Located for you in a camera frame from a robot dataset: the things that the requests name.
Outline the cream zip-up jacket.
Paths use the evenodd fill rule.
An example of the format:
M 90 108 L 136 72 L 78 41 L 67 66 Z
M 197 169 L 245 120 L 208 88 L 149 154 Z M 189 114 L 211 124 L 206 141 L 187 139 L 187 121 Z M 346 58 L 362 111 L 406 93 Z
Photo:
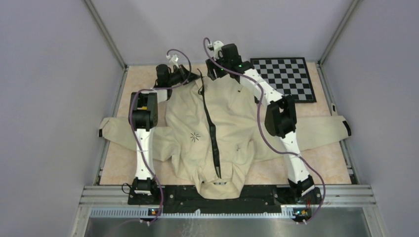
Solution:
M 284 151 L 275 137 L 259 132 L 253 94 L 233 79 L 194 81 L 165 101 L 165 122 L 155 128 L 153 164 L 163 185 L 186 180 L 208 199 L 237 198 L 246 184 L 288 182 Z M 136 144 L 128 119 L 105 118 L 100 127 L 110 141 L 100 183 L 130 183 L 136 172 Z

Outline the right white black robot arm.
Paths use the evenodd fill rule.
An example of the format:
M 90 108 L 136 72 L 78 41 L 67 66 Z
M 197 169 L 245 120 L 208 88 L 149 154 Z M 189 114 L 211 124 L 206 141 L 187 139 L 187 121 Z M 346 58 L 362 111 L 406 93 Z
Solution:
M 296 108 L 293 98 L 274 89 L 254 68 L 249 61 L 242 61 L 237 46 L 221 41 L 211 42 L 204 38 L 203 47 L 208 57 L 206 63 L 211 79 L 229 75 L 239 84 L 251 91 L 258 100 L 257 112 L 265 108 L 264 121 L 257 118 L 257 125 L 263 141 L 268 144 L 268 135 L 275 137 L 284 147 L 278 151 L 272 145 L 268 147 L 284 156 L 287 166 L 290 198 L 295 203 L 304 203 L 314 190 L 315 184 L 308 171 L 308 165 L 302 158 L 296 134 Z

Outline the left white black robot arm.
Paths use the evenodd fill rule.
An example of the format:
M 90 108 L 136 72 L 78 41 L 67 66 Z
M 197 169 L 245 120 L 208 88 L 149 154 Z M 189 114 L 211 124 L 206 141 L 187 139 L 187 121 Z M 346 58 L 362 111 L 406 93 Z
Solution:
M 184 66 L 170 68 L 165 64 L 156 67 L 157 79 L 151 88 L 131 94 L 128 122 L 136 144 L 136 172 L 130 188 L 130 195 L 137 196 L 146 204 L 158 199 L 156 189 L 160 182 L 153 164 L 153 136 L 158 124 L 158 106 L 170 99 L 172 91 L 202 77 Z

